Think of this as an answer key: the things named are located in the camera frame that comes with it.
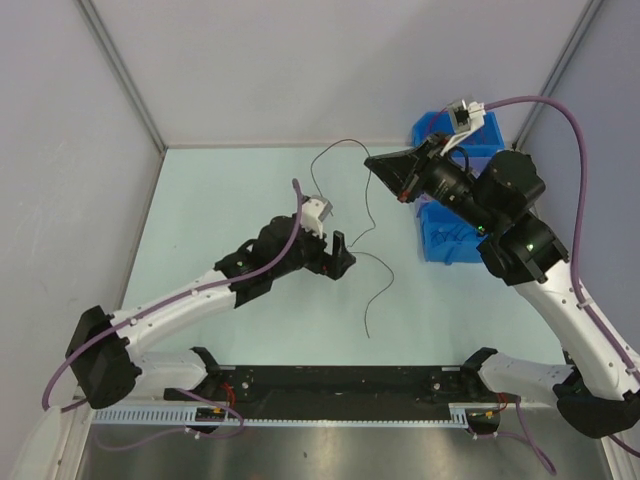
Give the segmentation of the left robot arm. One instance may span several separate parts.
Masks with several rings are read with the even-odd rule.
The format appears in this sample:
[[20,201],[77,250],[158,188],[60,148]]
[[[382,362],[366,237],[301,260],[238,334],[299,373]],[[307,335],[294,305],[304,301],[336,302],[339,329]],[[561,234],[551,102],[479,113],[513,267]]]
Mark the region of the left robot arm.
[[278,216],[257,238],[217,261],[198,279],[146,305],[107,314],[100,306],[82,313],[65,353],[93,409],[110,407],[131,393],[189,390],[214,397],[221,387],[213,356],[203,347],[182,354],[154,353],[162,340],[210,314],[236,309],[271,290],[285,275],[307,269],[332,280],[355,264],[340,231],[328,241],[316,229]]

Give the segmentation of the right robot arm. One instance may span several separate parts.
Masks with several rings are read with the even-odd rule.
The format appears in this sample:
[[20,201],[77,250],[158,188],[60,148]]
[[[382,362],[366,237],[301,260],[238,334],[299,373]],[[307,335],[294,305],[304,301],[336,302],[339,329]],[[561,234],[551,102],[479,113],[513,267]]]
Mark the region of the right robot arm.
[[371,156],[365,167],[402,203],[426,194],[473,227],[487,270],[514,288],[542,316],[570,356],[549,365],[482,348],[463,365],[463,393],[525,397],[556,408],[574,429],[600,439],[639,421],[638,355],[571,279],[569,253],[530,208],[544,192],[531,157],[500,151],[479,175],[451,159],[447,138]]

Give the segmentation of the middle lavender bin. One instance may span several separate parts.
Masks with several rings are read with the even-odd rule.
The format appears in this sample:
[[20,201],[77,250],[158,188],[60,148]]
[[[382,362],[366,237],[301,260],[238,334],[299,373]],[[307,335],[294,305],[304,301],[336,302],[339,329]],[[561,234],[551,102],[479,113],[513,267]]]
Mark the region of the middle lavender bin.
[[[452,160],[456,164],[461,166],[462,168],[465,168],[465,166],[466,166],[465,159],[464,159],[464,156],[460,152],[455,152],[454,155],[452,156]],[[490,160],[490,157],[470,156],[469,157],[470,173],[474,177],[477,177],[481,173],[481,171],[486,167],[486,165],[488,164],[489,160]],[[429,196],[428,194],[423,193],[414,202],[414,213],[415,213],[415,216],[418,217],[420,212],[421,212],[421,210],[426,205],[429,205],[432,202],[434,202],[434,199],[431,196]]]

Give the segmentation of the near blue bin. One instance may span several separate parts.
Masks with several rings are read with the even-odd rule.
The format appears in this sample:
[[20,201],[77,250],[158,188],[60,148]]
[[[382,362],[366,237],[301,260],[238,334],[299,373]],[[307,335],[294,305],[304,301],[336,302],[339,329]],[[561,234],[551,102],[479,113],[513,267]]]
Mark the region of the near blue bin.
[[436,201],[426,205],[417,218],[427,262],[445,265],[482,262],[477,247],[483,237],[462,218]]

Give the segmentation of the blue bin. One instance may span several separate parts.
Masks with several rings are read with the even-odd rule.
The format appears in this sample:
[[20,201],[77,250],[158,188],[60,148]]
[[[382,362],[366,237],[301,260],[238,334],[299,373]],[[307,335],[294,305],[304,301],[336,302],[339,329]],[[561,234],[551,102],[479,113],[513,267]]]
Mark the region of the blue bin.
[[427,262],[445,265],[482,262],[477,247],[483,237],[462,218],[436,201],[426,205],[417,218]]
[[[443,132],[452,134],[453,128],[447,113],[430,111],[425,113],[412,127],[410,140],[414,147],[422,144],[429,134]],[[487,113],[484,126],[459,144],[470,156],[492,157],[503,150],[504,140],[494,113]]]

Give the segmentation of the far blue bin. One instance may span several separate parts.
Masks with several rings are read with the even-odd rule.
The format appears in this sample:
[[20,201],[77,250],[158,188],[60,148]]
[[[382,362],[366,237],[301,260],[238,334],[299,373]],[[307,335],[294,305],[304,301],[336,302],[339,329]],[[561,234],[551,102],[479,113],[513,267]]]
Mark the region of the far blue bin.
[[[429,134],[443,132],[452,134],[453,128],[447,113],[430,111],[425,113],[412,127],[410,140],[414,147],[422,144]],[[459,144],[470,156],[492,157],[503,150],[504,140],[494,113],[487,113],[484,126]]]

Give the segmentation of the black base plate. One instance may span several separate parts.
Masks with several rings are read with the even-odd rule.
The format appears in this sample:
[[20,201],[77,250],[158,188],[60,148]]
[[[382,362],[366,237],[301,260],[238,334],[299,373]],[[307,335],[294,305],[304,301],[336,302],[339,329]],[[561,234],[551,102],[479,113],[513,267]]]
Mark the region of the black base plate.
[[444,420],[454,403],[503,403],[477,377],[442,366],[227,366],[193,392],[248,420]]

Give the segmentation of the aluminium frame rail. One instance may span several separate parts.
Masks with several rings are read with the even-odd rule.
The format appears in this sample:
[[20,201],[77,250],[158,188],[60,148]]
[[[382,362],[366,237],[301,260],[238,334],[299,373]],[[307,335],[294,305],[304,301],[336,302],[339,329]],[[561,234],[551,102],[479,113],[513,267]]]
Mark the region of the aluminium frame rail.
[[[219,368],[180,362],[174,366],[151,364],[144,369],[114,370],[92,380],[81,380],[76,402],[104,409],[128,396],[181,398]],[[573,365],[537,364],[494,354],[482,363],[469,362],[458,368],[475,375],[493,393],[521,396],[551,406],[569,398],[584,402],[596,397]]]

